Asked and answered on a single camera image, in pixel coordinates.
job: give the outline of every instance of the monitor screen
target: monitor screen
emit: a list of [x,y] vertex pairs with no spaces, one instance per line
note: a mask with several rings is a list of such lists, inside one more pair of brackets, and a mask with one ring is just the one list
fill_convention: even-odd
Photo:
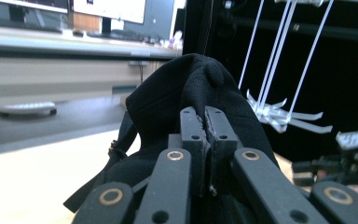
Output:
[[146,0],[71,0],[74,12],[144,23]]
[[0,0],[0,3],[68,13],[67,0]]

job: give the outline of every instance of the desk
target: desk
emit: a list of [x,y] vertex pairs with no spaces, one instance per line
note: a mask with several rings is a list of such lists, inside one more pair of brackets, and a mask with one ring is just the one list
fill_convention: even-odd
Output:
[[133,91],[160,62],[182,55],[128,41],[0,27],[0,105],[64,101]]
[[[99,133],[0,155],[0,223],[71,223],[74,214],[62,203],[103,169],[117,135]],[[140,143],[136,138],[129,154]],[[277,160],[291,178],[291,163],[278,155]]]

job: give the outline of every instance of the black bag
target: black bag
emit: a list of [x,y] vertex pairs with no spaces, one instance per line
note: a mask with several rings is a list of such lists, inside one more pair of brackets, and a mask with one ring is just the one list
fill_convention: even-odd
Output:
[[[179,113],[193,106],[205,120],[205,106],[225,112],[234,132],[244,147],[257,148],[278,166],[269,141],[254,111],[241,95],[228,70],[217,60],[188,54],[162,65],[132,93],[126,101],[128,114],[120,127],[119,138],[112,143],[110,160],[91,181],[79,189],[64,205],[75,212],[92,189],[108,182],[121,182],[133,187],[152,174],[158,154],[168,147],[170,133],[179,133]],[[141,148],[126,157],[136,134]],[[205,194],[192,198],[191,220],[198,223],[234,223],[232,204],[243,206],[242,214],[254,220],[246,198],[237,190],[238,183],[227,174],[229,194],[218,197]]]

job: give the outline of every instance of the gray floor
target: gray floor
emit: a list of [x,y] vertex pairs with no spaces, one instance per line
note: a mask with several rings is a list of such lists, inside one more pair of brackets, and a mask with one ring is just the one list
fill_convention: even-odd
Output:
[[125,109],[117,96],[56,103],[57,114],[0,115],[0,153],[119,128]]

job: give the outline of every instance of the black strap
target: black strap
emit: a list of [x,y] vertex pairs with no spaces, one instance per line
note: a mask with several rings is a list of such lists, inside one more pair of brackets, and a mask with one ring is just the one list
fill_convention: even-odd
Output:
[[63,203],[66,208],[75,213],[80,205],[86,200],[86,197],[90,192],[105,183],[105,171],[115,165],[118,161],[127,157],[126,152],[135,140],[136,134],[136,128],[133,125],[130,115],[126,112],[118,131],[117,141],[114,140],[109,148],[109,161],[100,173],[94,176]]

